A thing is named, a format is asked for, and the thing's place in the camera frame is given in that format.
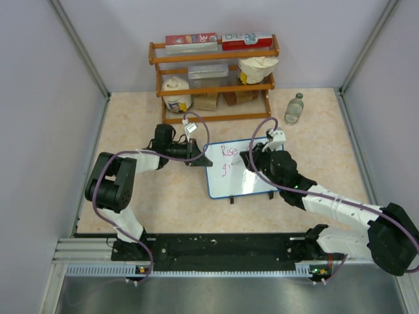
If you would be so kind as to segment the blue-framed whiteboard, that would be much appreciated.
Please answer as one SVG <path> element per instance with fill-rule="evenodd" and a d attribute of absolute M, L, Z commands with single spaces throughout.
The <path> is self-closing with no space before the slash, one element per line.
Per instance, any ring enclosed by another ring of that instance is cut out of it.
<path fill-rule="evenodd" d="M 206 145 L 205 156 L 213 162 L 206 168 L 208 194 L 212 199 L 246 196 L 276 191 L 277 188 L 264 182 L 258 175 L 247 170 L 239 159 L 239 153 L 249 148 L 249 139 L 223 141 Z"/>

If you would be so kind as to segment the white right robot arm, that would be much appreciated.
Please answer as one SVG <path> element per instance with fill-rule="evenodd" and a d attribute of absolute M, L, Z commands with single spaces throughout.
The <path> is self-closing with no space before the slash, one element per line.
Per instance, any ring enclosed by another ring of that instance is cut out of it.
<path fill-rule="evenodd" d="M 310 229 L 305 243 L 315 259 L 340 253 L 375 262 L 382 270 L 402 276 L 418 257 L 418 229 L 398 204 L 385 207 L 345 198 L 306 178 L 286 150 L 270 150 L 258 143 L 240 152 L 245 167 L 279 190 L 283 200 L 303 211 L 318 213 L 349 226 L 348 230 L 321 225 Z"/>

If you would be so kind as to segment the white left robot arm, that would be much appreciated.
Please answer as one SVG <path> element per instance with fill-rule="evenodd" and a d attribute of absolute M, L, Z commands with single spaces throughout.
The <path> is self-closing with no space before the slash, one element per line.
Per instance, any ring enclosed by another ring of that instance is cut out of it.
<path fill-rule="evenodd" d="M 211 167 L 212 162 L 191 137 L 197 129 L 194 122 L 185 122 L 184 134 L 174 139 L 176 132 L 169 124 L 159 124 L 154 137 L 143 148 L 117 154 L 99 154 L 88 179 L 84 196 L 94 212 L 117 230 L 117 239 L 126 243 L 126 252 L 134 259 L 148 253 L 148 243 L 141 239 L 145 229 L 130 207 L 137 174 L 162 169 L 170 160 L 186 166 Z"/>

